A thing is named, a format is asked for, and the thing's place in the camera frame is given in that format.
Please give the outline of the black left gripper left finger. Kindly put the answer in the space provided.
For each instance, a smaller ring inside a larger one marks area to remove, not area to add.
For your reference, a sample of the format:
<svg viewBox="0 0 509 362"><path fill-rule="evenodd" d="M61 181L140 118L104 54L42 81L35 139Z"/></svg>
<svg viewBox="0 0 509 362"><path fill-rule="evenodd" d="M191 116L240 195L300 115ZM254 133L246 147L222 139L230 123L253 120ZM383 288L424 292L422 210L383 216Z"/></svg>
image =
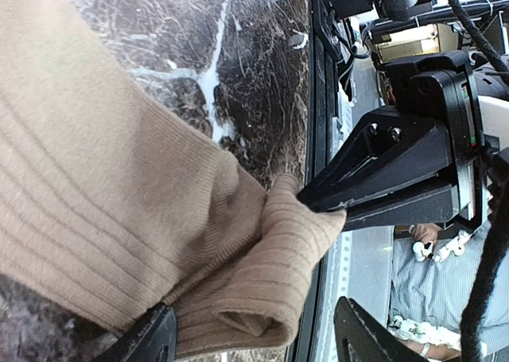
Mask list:
<svg viewBox="0 0 509 362"><path fill-rule="evenodd" d="M177 317L172 307L158 303L147 310L95 362L174 362Z"/></svg>

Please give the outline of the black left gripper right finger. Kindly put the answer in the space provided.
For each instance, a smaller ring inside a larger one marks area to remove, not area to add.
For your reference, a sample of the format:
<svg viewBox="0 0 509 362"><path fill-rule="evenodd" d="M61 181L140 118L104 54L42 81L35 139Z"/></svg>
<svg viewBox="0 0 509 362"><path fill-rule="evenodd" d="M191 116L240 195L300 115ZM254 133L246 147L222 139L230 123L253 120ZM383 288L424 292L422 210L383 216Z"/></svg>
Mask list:
<svg viewBox="0 0 509 362"><path fill-rule="evenodd" d="M414 352L397 341L354 299L339 298L334 330L338 361L414 361Z"/></svg>

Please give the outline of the tan plain sock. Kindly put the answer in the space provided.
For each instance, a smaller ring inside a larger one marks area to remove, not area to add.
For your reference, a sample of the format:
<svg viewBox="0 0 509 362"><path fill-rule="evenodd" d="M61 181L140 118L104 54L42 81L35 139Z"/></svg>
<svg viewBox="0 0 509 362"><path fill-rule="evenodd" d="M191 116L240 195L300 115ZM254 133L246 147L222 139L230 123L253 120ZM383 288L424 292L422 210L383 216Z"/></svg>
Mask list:
<svg viewBox="0 0 509 362"><path fill-rule="evenodd" d="M115 333L158 303L179 359L296 337L345 212L264 189L150 98L67 0L1 0L1 272Z"/></svg>

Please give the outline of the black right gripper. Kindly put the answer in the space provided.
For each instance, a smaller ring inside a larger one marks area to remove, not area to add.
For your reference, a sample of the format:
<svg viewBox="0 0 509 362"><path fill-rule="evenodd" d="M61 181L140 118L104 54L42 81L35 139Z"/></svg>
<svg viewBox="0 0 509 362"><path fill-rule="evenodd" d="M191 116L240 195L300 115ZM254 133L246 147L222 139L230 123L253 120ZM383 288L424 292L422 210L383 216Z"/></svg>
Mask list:
<svg viewBox="0 0 509 362"><path fill-rule="evenodd" d="M483 131L468 57L404 57L383 68L394 104L366 113L297 199L314 212L347 208L345 231L432 222L477 229L492 209L487 171L498 141Z"/></svg>

